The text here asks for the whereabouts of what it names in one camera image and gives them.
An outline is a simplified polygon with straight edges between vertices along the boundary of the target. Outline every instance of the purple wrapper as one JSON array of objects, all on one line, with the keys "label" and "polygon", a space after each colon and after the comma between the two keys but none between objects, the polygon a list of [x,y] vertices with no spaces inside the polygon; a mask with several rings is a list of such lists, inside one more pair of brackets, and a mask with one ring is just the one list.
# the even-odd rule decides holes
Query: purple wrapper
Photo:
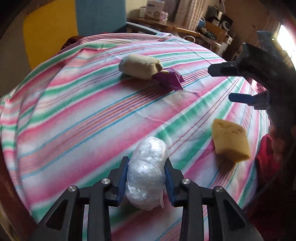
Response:
[{"label": "purple wrapper", "polygon": [[158,72],[153,75],[152,78],[157,80],[160,84],[168,86],[173,90],[183,90],[181,86],[181,83],[184,82],[182,75],[172,68],[166,68],[164,70],[166,71]]}]

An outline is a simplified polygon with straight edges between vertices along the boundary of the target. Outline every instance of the bright window light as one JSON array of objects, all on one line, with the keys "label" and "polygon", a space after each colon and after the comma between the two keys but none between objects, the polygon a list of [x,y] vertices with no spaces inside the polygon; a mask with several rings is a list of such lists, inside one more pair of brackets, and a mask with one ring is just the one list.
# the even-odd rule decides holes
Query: bright window light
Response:
[{"label": "bright window light", "polygon": [[294,67],[296,68],[296,45],[288,30],[283,25],[281,25],[279,29],[277,41],[282,49],[287,52],[288,56],[291,58]]}]

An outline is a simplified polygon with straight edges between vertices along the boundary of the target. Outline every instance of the plastic wrapped object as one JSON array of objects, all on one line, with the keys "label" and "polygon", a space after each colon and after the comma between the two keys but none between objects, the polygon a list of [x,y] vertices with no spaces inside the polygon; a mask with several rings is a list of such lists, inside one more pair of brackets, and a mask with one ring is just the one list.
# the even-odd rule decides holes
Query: plastic wrapped object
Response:
[{"label": "plastic wrapped object", "polygon": [[138,144],[128,163],[125,195],[135,207],[151,210],[163,207],[165,160],[167,145],[156,137],[148,137]]}]

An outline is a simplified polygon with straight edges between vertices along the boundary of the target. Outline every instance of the red fabric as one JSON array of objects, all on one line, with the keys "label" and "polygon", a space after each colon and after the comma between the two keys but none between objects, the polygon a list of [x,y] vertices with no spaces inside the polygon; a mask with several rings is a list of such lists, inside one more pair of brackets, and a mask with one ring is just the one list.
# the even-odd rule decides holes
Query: red fabric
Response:
[{"label": "red fabric", "polygon": [[72,36],[71,38],[69,38],[64,45],[62,46],[61,50],[63,50],[64,48],[76,43],[77,41],[79,41],[80,39],[84,38],[85,36]]},{"label": "red fabric", "polygon": [[[273,158],[269,135],[262,138],[256,161],[258,189],[261,190],[280,169],[280,163],[275,162]],[[255,201],[247,214],[265,241],[278,240],[285,234],[287,216],[291,211],[291,200],[285,198],[286,191],[277,178],[271,188]]]},{"label": "red fabric", "polygon": [[266,89],[261,84],[257,83],[257,91],[258,93],[262,93],[266,91]]}]

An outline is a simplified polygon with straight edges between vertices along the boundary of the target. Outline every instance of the beige sock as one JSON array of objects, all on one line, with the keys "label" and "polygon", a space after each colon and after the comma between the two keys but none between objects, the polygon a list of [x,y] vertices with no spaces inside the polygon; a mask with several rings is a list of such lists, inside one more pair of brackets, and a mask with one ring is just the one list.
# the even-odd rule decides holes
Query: beige sock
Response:
[{"label": "beige sock", "polygon": [[159,59],[138,54],[124,57],[119,64],[119,71],[142,80],[150,80],[152,75],[161,70],[163,66]]}]

